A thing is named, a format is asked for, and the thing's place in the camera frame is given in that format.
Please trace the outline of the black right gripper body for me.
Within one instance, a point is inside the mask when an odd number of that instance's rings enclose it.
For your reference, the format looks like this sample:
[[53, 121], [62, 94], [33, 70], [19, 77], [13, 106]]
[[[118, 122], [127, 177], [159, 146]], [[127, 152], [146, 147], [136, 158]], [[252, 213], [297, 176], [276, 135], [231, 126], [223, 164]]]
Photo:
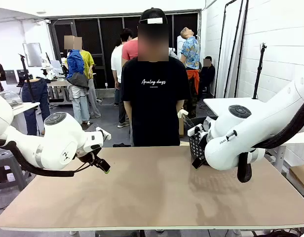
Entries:
[[203, 132], [199, 135], [199, 141], [198, 141], [198, 146], [199, 146], [199, 158], [203, 162], [207, 162], [206, 157], [205, 157], [205, 147], [207, 145], [207, 136], [208, 132]]

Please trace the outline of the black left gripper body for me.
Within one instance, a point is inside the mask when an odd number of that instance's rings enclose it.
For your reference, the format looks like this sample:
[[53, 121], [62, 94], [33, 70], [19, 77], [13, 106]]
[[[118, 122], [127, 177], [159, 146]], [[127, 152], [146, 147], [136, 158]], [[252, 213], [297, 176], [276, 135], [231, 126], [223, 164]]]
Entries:
[[84, 156], [78, 157], [78, 159], [83, 163], [88, 163], [90, 166], [96, 166], [101, 168], [102, 160], [97, 156], [102, 148], [97, 148]]

